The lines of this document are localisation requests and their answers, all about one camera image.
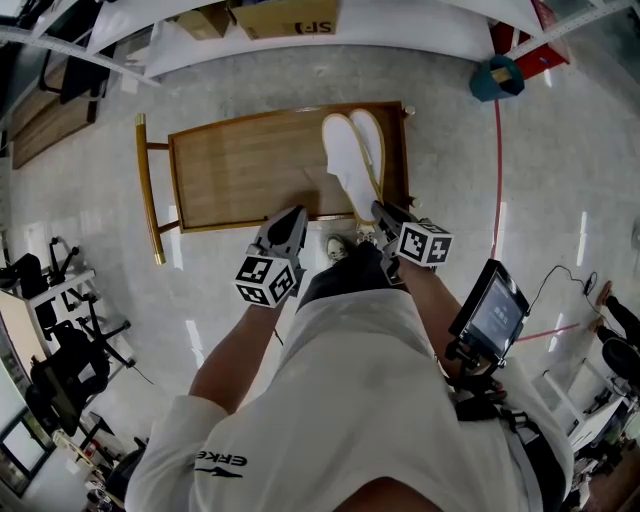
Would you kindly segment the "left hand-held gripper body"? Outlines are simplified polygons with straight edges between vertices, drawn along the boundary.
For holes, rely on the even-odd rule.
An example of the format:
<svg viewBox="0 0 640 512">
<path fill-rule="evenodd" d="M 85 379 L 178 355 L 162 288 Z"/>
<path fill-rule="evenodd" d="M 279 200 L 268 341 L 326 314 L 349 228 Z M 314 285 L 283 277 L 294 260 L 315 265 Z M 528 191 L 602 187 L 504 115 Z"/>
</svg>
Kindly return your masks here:
<svg viewBox="0 0 640 512">
<path fill-rule="evenodd" d="M 296 296 L 305 270 L 289 247 L 280 254 L 258 235 L 247 249 L 233 284 L 248 304 L 276 308 L 288 296 Z"/>
</svg>

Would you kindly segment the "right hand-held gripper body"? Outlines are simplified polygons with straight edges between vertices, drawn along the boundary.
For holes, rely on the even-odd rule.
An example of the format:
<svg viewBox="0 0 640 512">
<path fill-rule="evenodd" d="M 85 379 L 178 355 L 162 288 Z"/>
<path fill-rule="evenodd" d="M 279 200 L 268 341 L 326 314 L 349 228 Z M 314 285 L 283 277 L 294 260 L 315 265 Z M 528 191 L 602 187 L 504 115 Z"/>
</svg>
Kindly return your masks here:
<svg viewBox="0 0 640 512">
<path fill-rule="evenodd" d="M 401 260 L 419 267 L 435 269 L 447 262 L 453 234 L 426 221 L 391 224 L 381 220 L 380 229 L 386 238 L 381 252 L 381 268 L 392 285 L 399 285 Z"/>
</svg>

